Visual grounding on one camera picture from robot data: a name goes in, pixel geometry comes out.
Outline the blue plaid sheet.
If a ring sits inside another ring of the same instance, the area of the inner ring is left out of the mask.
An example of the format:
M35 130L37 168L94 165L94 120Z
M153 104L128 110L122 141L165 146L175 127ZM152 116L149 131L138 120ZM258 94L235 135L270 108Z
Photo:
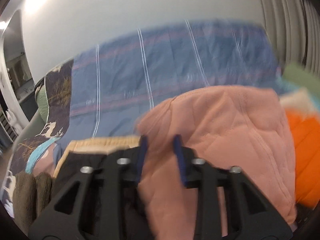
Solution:
M83 52L71 67L69 127L56 143L55 163L70 141L132 134L138 117L190 90L243 85L284 91L264 29L237 21L139 29Z

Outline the grey pleated curtain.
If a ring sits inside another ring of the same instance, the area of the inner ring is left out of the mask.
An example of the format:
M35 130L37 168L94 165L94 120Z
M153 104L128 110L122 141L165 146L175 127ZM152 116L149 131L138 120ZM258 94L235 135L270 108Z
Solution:
M319 0L261 0L264 27L281 64L319 76Z

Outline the green striped pillow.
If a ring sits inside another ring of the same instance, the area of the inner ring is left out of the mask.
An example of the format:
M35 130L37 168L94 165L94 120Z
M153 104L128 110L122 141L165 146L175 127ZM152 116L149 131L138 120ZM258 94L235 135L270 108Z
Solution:
M40 116L44 123L46 123L49 115L49 103L47 98L46 86L44 83L41 83L37 86L35 90L35 100L38 105Z

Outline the pink quilted jacket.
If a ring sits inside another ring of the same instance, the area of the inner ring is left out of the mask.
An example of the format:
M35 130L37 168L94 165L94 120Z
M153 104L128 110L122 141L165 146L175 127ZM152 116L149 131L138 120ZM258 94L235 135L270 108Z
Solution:
M138 186L156 239L192 239L197 191L181 183L175 135L216 167L240 166L288 224L296 218L295 148L272 89L212 86L167 99L136 124L149 148Z

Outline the dark floral patterned quilt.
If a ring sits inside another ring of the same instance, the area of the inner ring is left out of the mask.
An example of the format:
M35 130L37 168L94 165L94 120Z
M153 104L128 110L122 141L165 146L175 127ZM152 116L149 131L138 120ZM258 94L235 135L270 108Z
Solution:
M1 187L2 204L12 218L14 218L12 197L16 184L15 175L25 170L29 157L38 146L52 137L61 137L67 132L73 64L74 60L71 59L54 67L36 85L37 87L44 83L46 86L49 115L47 122L44 123L37 110L12 147L12 156Z

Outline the brown fleece garment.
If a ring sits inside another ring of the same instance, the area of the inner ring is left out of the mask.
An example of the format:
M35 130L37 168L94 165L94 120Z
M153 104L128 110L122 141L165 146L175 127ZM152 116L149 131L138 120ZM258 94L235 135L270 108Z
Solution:
M24 171L16 174L16 187L12 199L14 221L25 235L49 204L53 183L52 177L45 172L37 176Z

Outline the orange folded jacket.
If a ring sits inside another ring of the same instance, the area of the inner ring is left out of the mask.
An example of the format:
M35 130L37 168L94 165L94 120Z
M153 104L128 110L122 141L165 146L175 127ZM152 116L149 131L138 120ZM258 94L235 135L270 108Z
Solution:
M287 110L296 155L296 202L311 209L319 202L319 118Z

